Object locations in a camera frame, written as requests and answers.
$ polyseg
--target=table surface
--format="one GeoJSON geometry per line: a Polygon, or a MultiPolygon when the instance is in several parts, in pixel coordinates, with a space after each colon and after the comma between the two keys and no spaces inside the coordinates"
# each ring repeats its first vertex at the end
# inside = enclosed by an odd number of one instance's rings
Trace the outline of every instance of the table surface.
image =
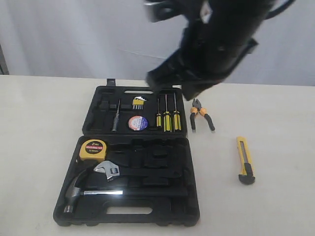
{"type": "MultiPolygon", "coordinates": [[[[102,79],[0,76],[1,236],[315,235],[315,88],[221,84],[199,96],[217,128],[188,125],[200,220],[59,227],[53,210],[102,79]],[[247,138],[256,183],[238,181],[247,138]]],[[[118,86],[144,81],[117,80],[118,86]]],[[[185,103],[189,120],[191,102],[185,103]]]]}

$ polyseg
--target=hammer head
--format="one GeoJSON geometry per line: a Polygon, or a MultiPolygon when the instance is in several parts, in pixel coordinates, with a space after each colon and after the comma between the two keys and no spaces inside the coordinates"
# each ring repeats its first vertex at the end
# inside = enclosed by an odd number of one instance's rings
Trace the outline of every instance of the hammer head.
{"type": "Polygon", "coordinates": [[[80,197],[81,188],[77,187],[78,183],[87,175],[86,170],[82,171],[76,178],[74,178],[69,185],[66,193],[65,200],[67,205],[65,206],[64,213],[73,213],[74,205],[77,199],[80,197]]]}
{"type": "Polygon", "coordinates": [[[120,176],[119,166],[111,161],[103,161],[94,168],[95,172],[106,174],[107,180],[112,180],[115,176],[120,176]]]}

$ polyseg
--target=black plastic case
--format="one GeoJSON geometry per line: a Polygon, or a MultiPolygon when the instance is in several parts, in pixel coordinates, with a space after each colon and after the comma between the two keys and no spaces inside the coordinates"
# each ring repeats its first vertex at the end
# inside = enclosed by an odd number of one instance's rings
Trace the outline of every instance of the black plastic case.
{"type": "Polygon", "coordinates": [[[76,145],[54,210],[54,220],[58,225],[155,223],[160,226],[169,224],[193,226],[197,223],[199,206],[190,147],[186,139],[187,124],[180,89],[165,89],[156,97],[150,94],[148,88],[100,86],[96,89],[91,102],[83,125],[83,134],[76,145]],[[160,99],[160,111],[163,113],[167,94],[168,110],[172,113],[175,110],[174,93],[177,110],[182,114],[182,130],[164,133],[155,127],[157,100],[160,99]],[[143,110],[132,109],[132,101],[136,96],[147,99],[143,110]],[[118,129],[117,132],[112,132],[119,99],[121,106],[118,129]],[[133,116],[146,117],[149,127],[143,131],[131,130],[127,123],[133,116]],[[105,174],[91,171],[98,164],[97,161],[82,161],[79,158],[81,145],[89,139],[103,140],[107,145],[106,160],[116,165],[138,170],[139,168],[152,168],[153,171],[176,170],[180,177],[120,176],[107,181],[105,174]],[[63,212],[66,205],[65,193],[71,181],[83,170],[89,170],[89,174],[80,182],[82,190],[123,190],[134,194],[81,196],[76,202],[75,211],[66,214],[63,212]],[[152,212],[107,214],[109,207],[150,207],[152,212]]]}

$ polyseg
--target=yellow tape measure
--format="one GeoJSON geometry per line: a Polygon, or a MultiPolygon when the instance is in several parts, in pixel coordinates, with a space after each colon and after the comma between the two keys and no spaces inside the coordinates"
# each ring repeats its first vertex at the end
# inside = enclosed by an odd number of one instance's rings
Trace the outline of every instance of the yellow tape measure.
{"type": "Polygon", "coordinates": [[[96,160],[102,162],[106,156],[106,143],[99,139],[90,139],[84,142],[80,149],[80,159],[84,160],[96,160]]]}
{"type": "Polygon", "coordinates": [[[237,137],[237,148],[242,164],[241,173],[238,175],[238,179],[243,184],[253,184],[255,182],[255,176],[253,173],[252,157],[244,137],[237,137]]]}

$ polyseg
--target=pliers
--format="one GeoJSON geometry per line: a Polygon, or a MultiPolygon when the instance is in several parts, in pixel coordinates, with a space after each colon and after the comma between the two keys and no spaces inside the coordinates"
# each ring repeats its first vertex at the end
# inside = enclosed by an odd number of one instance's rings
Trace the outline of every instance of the pliers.
{"type": "Polygon", "coordinates": [[[211,117],[207,114],[207,110],[201,106],[201,102],[197,99],[194,99],[192,102],[192,108],[190,110],[190,123],[192,130],[196,130],[195,116],[200,113],[208,122],[211,131],[215,131],[211,117]]]}

